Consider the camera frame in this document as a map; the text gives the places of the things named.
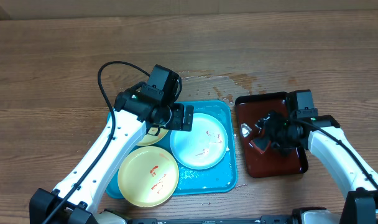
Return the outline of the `orange sponge with dark scourer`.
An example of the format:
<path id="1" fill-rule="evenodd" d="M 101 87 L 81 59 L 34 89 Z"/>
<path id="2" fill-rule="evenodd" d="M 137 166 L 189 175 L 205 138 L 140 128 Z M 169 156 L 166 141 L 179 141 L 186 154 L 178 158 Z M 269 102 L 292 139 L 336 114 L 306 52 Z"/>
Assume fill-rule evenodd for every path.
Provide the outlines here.
<path id="1" fill-rule="evenodd" d="M 257 150 L 260 154 L 265 153 L 271 145 L 269 130 L 265 129 L 262 123 L 255 124 L 258 134 L 250 141 L 250 145 Z"/>

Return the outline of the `light blue plate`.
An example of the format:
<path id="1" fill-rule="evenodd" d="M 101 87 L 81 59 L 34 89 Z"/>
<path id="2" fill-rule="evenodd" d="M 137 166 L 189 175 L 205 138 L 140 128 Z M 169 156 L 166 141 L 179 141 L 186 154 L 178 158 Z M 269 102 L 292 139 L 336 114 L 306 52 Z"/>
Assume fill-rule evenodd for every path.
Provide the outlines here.
<path id="1" fill-rule="evenodd" d="M 215 117 L 195 113 L 191 131 L 172 131 L 170 148 L 176 160 L 189 169 L 209 169 L 218 164 L 228 147 L 228 134 Z"/>

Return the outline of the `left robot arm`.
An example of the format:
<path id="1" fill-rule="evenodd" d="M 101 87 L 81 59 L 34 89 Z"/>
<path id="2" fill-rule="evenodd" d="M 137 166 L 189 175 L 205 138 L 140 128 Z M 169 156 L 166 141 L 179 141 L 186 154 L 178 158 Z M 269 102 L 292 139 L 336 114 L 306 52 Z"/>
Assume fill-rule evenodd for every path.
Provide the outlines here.
<path id="1" fill-rule="evenodd" d="M 193 107 L 177 103 L 182 90 L 178 73 L 155 65 L 146 82 L 120 92 L 110 102 L 110 117 L 78 165 L 52 191 L 37 189 L 29 202 L 31 223 L 125 223 L 98 206 L 114 174 L 150 128 L 191 131 Z"/>

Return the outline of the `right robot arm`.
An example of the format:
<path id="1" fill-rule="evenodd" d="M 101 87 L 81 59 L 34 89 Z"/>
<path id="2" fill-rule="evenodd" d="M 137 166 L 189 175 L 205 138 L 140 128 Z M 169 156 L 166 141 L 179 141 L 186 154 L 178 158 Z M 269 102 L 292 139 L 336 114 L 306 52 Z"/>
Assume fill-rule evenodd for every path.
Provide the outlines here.
<path id="1" fill-rule="evenodd" d="M 285 94 L 287 114 L 270 110 L 255 124 L 252 145 L 258 151 L 275 149 L 288 154 L 296 147 L 308 150 L 328 170 L 345 199 L 340 215 L 325 208 L 298 208 L 293 223 L 376 223 L 378 173 L 346 139 L 331 115 L 320 116 L 310 90 Z"/>

